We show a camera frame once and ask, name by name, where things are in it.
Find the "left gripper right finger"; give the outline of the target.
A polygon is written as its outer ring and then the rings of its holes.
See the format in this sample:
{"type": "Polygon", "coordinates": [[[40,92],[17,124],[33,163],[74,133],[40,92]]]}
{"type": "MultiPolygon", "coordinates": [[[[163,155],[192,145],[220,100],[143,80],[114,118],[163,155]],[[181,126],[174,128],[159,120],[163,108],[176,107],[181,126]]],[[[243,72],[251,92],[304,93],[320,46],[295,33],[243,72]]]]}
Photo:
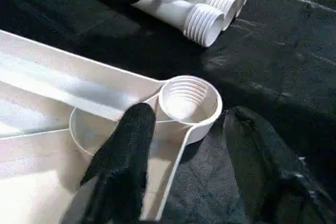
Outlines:
{"type": "Polygon", "coordinates": [[[335,201],[267,120],[236,106],[223,133],[250,223],[335,223],[335,201]]]}

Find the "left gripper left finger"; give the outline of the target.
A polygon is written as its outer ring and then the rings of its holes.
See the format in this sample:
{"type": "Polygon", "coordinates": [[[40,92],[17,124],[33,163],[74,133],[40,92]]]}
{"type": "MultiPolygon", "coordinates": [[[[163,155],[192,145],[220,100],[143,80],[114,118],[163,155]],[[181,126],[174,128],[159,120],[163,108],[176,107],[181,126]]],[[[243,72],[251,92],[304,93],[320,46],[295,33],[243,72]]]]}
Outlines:
{"type": "Polygon", "coordinates": [[[156,116],[147,103],[129,107],[94,154],[61,223],[141,223],[156,116]]]}

